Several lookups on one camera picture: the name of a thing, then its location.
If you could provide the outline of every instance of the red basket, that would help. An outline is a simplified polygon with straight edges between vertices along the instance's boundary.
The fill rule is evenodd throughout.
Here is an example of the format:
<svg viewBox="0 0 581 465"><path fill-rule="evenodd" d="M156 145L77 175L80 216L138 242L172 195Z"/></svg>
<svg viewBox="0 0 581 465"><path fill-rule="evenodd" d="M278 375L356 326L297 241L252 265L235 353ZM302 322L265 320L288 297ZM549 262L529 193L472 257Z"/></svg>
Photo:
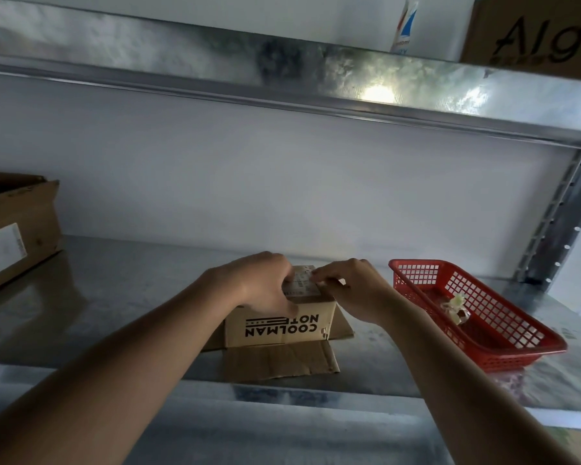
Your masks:
<svg viewBox="0 0 581 465"><path fill-rule="evenodd" d="M516 369L567 349L560 335L454 264L393 259L390 268L394 270L394 288L426 310L485 372ZM465 308L472 316L456 325L441 304L460 293L465 295Z"/></svg>

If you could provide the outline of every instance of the crumpled plastic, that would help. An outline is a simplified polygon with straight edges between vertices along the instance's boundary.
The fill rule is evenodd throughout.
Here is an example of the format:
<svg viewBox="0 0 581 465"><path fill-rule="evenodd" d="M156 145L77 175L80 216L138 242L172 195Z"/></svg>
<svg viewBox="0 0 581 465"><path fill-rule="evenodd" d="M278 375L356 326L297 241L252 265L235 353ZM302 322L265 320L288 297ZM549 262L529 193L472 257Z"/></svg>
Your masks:
<svg viewBox="0 0 581 465"><path fill-rule="evenodd" d="M456 294L449 302L442 303L441 308L456 325L462 325L472 316L472 313L465 308L464 294Z"/></svg>

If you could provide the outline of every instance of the person's left hand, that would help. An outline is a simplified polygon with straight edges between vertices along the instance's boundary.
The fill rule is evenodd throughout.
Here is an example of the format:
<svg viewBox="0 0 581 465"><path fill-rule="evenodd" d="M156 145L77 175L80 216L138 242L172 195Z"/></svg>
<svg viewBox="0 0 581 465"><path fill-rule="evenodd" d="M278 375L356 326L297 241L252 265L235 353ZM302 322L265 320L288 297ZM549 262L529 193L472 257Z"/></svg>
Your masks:
<svg viewBox="0 0 581 465"><path fill-rule="evenodd" d="M282 282L295 276L284 255L265 251L209 271L220 284L230 287L237 305L247 305L264 315L297 315L297 305L282 292Z"/></svg>

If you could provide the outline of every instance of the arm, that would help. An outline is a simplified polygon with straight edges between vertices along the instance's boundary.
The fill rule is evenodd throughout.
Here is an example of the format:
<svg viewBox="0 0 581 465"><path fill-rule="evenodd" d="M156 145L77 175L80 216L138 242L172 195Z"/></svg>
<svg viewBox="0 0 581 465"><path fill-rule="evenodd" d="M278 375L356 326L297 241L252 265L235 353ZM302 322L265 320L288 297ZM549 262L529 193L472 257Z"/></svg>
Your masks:
<svg viewBox="0 0 581 465"><path fill-rule="evenodd" d="M457 465L579 463L368 261L335 262L312 277L392 337Z"/></svg>
<svg viewBox="0 0 581 465"><path fill-rule="evenodd" d="M123 462L215 328L237 305L295 316L293 268L261 253L205 272L0 414L0 465Z"/></svg>

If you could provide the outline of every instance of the upper shelf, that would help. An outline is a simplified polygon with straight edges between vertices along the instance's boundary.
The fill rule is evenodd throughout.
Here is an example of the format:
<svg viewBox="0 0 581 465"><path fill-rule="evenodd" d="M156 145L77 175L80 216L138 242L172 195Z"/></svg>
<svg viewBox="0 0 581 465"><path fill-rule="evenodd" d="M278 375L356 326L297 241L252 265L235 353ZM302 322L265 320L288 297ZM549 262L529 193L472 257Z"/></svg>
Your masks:
<svg viewBox="0 0 581 465"><path fill-rule="evenodd" d="M0 73L581 148L581 81L0 0Z"/></svg>

